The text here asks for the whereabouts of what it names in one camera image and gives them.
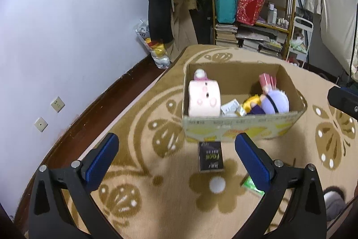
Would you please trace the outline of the yellow plush toy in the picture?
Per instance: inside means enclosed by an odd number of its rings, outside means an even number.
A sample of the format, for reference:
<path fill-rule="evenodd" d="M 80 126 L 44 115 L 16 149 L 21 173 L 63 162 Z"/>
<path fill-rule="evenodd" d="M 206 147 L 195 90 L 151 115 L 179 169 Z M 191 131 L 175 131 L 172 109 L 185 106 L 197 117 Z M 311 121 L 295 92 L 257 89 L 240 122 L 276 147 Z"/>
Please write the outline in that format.
<path fill-rule="evenodd" d="M 246 99 L 243 104 L 241 105 L 246 113 L 250 113 L 252 109 L 252 105 L 254 106 L 260 106 L 261 105 L 261 99 L 259 95 L 254 95 Z"/>

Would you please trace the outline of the teal bag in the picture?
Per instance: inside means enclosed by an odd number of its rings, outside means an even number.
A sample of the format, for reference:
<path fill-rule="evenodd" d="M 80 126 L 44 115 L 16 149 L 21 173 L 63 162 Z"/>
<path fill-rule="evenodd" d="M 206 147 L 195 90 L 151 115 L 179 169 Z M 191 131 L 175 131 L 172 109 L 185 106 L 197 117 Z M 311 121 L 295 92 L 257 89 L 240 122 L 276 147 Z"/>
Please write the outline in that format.
<path fill-rule="evenodd" d="M 222 24 L 233 24 L 236 20 L 238 0 L 214 0 L 217 21 Z"/>

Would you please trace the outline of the green tea tissue pack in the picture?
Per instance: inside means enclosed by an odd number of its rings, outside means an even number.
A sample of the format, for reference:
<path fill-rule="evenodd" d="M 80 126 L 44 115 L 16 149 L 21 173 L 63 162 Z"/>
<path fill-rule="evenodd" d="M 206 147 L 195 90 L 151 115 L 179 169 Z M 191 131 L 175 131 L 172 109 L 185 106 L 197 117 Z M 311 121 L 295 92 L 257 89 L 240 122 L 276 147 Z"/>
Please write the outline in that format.
<path fill-rule="evenodd" d="M 244 178 L 243 182 L 241 183 L 241 187 L 252 192 L 253 194 L 258 195 L 259 197 L 264 196 L 264 191 L 256 188 L 256 185 L 254 184 L 252 178 L 249 175 Z"/>

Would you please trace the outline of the black hanging coat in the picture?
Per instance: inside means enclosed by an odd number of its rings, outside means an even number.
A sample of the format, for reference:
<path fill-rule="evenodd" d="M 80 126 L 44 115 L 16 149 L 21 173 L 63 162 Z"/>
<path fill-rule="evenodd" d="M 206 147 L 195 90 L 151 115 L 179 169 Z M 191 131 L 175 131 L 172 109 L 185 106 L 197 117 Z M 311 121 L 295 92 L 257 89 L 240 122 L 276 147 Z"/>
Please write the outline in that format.
<path fill-rule="evenodd" d="M 148 22 L 151 40 L 168 44 L 174 37 L 171 29 L 171 0 L 148 0 Z"/>

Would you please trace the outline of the small white packet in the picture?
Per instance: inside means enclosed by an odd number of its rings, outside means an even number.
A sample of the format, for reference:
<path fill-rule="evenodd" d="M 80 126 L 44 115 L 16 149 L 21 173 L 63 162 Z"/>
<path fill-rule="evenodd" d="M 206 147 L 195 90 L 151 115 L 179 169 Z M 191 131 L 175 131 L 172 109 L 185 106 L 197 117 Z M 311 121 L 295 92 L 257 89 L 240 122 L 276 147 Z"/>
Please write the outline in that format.
<path fill-rule="evenodd" d="M 228 103 L 223 104 L 220 109 L 224 116 L 240 115 L 241 105 L 236 99 L 233 99 Z"/>

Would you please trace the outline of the red patterned gift bag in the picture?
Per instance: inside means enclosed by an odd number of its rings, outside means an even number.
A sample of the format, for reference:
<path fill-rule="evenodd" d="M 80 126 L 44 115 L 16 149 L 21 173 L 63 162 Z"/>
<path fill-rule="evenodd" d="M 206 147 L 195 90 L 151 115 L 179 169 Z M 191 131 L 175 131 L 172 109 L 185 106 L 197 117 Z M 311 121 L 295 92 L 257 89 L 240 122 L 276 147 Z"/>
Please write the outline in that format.
<path fill-rule="evenodd" d="M 236 20 L 253 26 L 256 24 L 265 0 L 238 0 Z"/>

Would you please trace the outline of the upper wall socket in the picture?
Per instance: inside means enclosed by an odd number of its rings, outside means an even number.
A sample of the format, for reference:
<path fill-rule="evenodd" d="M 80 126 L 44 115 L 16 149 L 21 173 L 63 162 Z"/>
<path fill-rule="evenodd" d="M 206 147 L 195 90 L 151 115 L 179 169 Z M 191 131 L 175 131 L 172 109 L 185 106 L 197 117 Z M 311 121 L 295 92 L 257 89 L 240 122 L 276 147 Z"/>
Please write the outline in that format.
<path fill-rule="evenodd" d="M 64 108 L 65 103 L 60 97 L 57 97 L 51 102 L 50 105 L 57 113 L 59 113 Z"/>

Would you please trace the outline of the printed cardboard box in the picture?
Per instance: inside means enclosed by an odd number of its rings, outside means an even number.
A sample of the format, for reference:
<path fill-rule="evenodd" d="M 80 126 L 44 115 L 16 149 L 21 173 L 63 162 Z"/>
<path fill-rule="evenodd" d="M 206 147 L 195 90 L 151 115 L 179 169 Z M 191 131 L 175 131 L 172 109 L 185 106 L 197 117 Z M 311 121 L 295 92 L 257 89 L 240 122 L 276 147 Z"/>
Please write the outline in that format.
<path fill-rule="evenodd" d="M 249 115 L 241 106 L 240 115 L 191 118 L 188 115 L 190 81 L 197 69 L 203 69 L 209 80 L 218 82 L 221 106 L 236 99 L 240 105 L 251 96 L 263 93 L 259 75 L 268 73 L 277 79 L 277 89 L 284 91 L 290 102 L 288 113 Z M 306 111 L 304 98 L 294 86 L 291 77 L 280 64 L 252 62 L 189 64 L 184 76 L 182 121 L 188 142 L 231 142 L 240 133 L 254 139 L 271 139 L 284 135 Z"/>

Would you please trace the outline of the white metal cart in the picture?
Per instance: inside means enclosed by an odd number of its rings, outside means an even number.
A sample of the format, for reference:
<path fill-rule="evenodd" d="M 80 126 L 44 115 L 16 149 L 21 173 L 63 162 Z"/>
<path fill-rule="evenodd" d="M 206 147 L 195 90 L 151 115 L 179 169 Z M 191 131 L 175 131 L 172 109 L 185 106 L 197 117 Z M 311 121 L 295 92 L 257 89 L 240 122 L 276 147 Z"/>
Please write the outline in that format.
<path fill-rule="evenodd" d="M 300 16 L 294 18 L 286 61 L 301 68 L 307 63 L 314 24 Z"/>

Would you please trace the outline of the lower wall socket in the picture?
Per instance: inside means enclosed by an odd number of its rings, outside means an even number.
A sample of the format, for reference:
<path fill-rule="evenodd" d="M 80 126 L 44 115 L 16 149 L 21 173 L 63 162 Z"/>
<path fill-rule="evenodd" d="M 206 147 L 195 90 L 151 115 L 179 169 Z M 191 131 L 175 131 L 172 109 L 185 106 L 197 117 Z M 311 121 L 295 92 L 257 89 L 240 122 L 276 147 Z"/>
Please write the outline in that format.
<path fill-rule="evenodd" d="M 40 132 L 43 132 L 46 127 L 48 126 L 48 123 L 45 121 L 44 118 L 42 117 L 39 117 L 35 123 L 34 123 L 34 126 L 40 131 Z"/>

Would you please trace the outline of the pink plastic bag bundle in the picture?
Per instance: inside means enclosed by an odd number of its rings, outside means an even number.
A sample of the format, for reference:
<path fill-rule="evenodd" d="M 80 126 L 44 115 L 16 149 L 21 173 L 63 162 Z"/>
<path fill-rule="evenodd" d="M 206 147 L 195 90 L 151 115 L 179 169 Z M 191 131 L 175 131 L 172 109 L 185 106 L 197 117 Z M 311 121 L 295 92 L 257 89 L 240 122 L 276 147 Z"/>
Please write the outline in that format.
<path fill-rule="evenodd" d="M 272 90 L 277 89 L 277 79 L 275 76 L 271 76 L 268 73 L 259 75 L 259 83 L 261 85 L 264 94 L 269 93 Z"/>

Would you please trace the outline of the stack of books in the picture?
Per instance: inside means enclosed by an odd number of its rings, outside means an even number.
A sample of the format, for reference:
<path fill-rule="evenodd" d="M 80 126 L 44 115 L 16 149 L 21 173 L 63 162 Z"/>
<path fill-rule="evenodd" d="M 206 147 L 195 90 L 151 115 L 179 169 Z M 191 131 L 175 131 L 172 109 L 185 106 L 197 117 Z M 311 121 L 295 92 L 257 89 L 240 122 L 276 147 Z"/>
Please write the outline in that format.
<path fill-rule="evenodd" d="M 237 47 L 236 37 L 238 27 L 235 24 L 216 24 L 215 25 L 215 44 L 224 47 Z"/>

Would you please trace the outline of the wooden shelf unit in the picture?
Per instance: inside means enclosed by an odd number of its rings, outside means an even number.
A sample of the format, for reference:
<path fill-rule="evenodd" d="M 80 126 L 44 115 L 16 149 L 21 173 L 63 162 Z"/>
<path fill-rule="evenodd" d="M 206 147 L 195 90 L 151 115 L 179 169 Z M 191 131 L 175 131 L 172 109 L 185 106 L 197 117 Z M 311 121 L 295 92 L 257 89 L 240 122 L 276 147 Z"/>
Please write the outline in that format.
<path fill-rule="evenodd" d="M 296 0 L 238 0 L 235 19 L 240 24 L 265 27 L 286 35 L 281 49 L 285 59 L 289 53 L 294 28 Z"/>

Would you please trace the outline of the pink fluffy bear plush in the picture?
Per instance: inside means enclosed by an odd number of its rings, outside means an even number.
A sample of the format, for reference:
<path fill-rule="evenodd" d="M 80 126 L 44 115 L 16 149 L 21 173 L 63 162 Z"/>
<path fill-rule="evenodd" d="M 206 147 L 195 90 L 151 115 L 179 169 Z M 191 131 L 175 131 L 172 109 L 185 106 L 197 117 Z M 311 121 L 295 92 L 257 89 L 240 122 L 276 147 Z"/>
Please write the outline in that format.
<path fill-rule="evenodd" d="M 197 69 L 194 73 L 194 81 L 208 81 L 207 73 L 203 69 Z"/>

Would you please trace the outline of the purple haired plush doll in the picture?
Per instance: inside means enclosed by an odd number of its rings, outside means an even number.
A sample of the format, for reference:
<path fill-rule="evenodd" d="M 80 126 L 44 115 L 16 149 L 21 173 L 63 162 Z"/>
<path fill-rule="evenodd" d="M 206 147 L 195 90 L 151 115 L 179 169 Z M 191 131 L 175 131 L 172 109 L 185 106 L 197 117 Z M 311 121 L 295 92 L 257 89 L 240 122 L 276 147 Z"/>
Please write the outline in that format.
<path fill-rule="evenodd" d="M 252 102 L 249 115 L 273 115 L 288 113 L 290 102 L 286 93 L 279 89 L 271 90 L 260 96 L 260 104 Z"/>

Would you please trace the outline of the wall socket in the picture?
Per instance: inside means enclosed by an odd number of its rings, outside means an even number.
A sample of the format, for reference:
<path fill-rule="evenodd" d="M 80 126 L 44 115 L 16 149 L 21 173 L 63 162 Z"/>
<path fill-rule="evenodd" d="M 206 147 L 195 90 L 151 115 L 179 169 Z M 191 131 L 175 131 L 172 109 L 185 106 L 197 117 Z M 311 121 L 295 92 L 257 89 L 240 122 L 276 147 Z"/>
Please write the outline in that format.
<path fill-rule="evenodd" d="M 42 117 L 39 117 L 35 123 L 34 123 L 34 126 L 40 131 L 40 132 L 43 132 L 46 127 L 48 126 L 48 123 L 45 121 L 44 118 Z"/>
<path fill-rule="evenodd" d="M 64 108 L 65 103 L 60 97 L 57 97 L 51 102 L 50 105 L 57 113 L 59 113 Z"/>

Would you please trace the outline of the clear bag with toys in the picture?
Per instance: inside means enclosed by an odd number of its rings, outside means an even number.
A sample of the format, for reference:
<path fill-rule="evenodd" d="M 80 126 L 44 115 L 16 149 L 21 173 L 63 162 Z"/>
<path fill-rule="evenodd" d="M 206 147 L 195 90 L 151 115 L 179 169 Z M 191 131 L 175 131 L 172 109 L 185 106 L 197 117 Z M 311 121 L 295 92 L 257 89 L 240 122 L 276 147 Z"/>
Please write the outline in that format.
<path fill-rule="evenodd" d="M 167 55 L 164 44 L 161 41 L 153 41 L 149 32 L 148 20 L 140 20 L 135 27 L 135 32 L 139 40 L 150 53 L 157 68 L 165 70 L 170 67 L 170 59 Z"/>

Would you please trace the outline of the pink roll cake plush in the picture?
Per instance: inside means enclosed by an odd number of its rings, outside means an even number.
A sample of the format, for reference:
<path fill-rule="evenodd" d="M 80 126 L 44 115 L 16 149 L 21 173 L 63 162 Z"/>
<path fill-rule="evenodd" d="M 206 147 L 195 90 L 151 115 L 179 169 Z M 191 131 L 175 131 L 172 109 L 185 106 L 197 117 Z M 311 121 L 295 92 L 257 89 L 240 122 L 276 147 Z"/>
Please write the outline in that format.
<path fill-rule="evenodd" d="M 214 80 L 190 81 L 188 115 L 191 118 L 219 117 L 221 112 L 221 93 L 218 82 Z"/>

